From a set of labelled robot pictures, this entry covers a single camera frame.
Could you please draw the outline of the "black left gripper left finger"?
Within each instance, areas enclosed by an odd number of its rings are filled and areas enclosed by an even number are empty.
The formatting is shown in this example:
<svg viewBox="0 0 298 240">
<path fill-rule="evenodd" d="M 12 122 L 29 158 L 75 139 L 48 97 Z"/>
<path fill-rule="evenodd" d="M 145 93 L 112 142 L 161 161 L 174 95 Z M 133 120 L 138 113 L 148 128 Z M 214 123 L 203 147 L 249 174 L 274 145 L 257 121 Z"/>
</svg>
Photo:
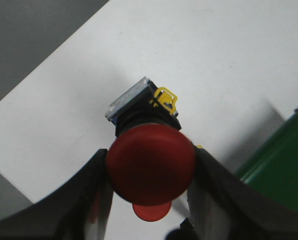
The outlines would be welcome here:
<svg viewBox="0 0 298 240">
<path fill-rule="evenodd" d="M 60 188 L 0 220 L 0 240 L 103 240 L 113 198 L 106 155 L 99 149 Z"/>
</svg>

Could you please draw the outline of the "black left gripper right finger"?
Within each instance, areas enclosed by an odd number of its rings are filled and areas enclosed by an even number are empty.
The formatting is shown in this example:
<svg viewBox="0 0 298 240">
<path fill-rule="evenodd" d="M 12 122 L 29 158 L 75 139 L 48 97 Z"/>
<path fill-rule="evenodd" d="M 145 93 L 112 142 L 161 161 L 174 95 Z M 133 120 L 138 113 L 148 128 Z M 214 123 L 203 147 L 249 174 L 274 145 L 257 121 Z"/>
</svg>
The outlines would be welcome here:
<svg viewBox="0 0 298 240">
<path fill-rule="evenodd" d="M 203 148 L 195 148 L 187 190 L 200 240 L 298 240 L 298 213 L 243 183 Z"/>
</svg>

